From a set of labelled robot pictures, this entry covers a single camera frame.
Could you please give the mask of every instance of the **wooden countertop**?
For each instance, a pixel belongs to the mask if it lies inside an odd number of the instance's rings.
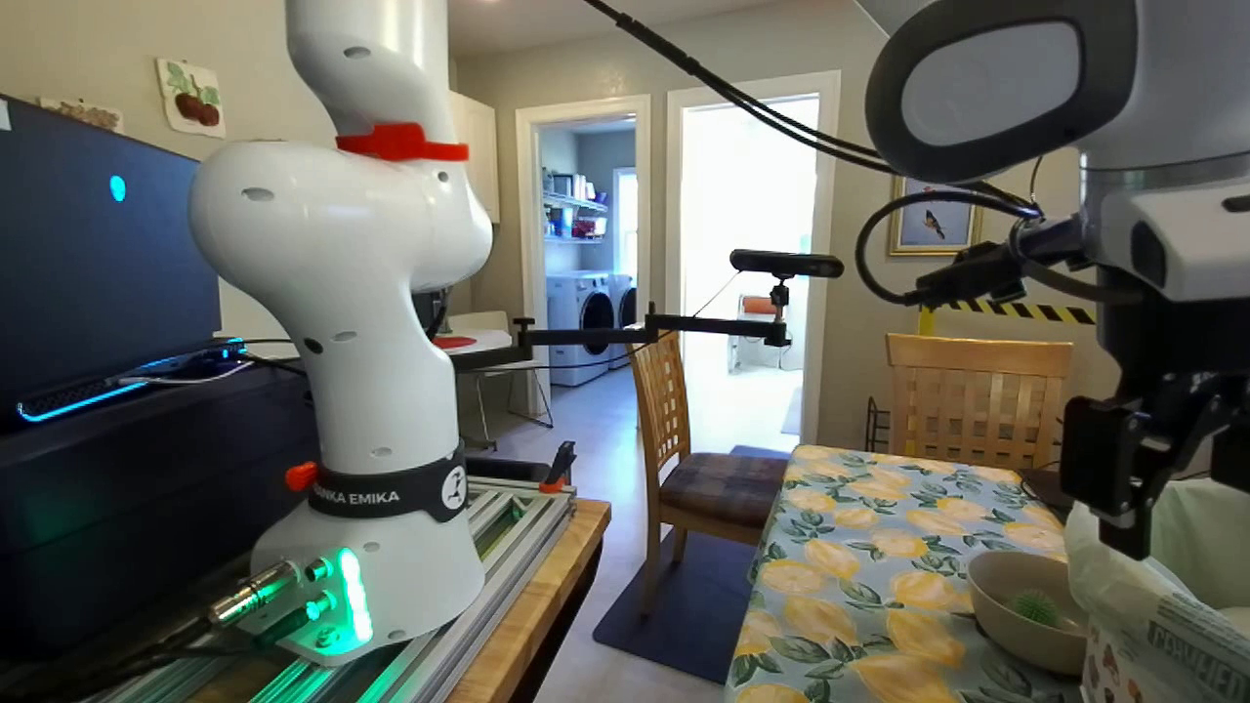
[[[512,603],[449,703],[504,703],[511,698],[604,538],[611,505],[578,499],[578,509],[534,579]]]

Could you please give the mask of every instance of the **blue rug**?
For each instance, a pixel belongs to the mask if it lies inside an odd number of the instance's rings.
[[[735,447],[730,454],[789,459],[785,452]],[[644,569],[595,627],[600,644],[724,684],[751,598],[746,580],[755,547],[698,532],[686,537],[686,557],[671,563],[672,533],[660,543],[660,583],[650,617],[642,617]]]

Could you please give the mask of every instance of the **caution tape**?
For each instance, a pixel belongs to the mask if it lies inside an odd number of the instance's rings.
[[[961,300],[938,308],[938,310],[962,310],[965,313],[981,313],[985,315],[1000,315],[1004,318],[1020,318],[1022,320],[1042,320],[1049,323],[1064,323],[1070,325],[1096,325],[1098,319],[1092,310],[1085,308],[1065,305],[1036,305],[1029,303],[1006,303],[1000,305],[989,300]],[[920,309],[920,334],[931,335],[934,326],[934,309]]]

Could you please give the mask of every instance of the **plaid seat cushion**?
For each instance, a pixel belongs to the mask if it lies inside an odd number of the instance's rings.
[[[691,454],[664,480],[660,503],[764,529],[788,463],[734,454]]]

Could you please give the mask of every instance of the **white cabinet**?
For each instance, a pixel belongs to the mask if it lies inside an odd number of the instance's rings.
[[[499,224],[499,146],[495,135],[495,109],[490,105],[451,94],[451,119],[456,136],[469,145],[469,185]]]

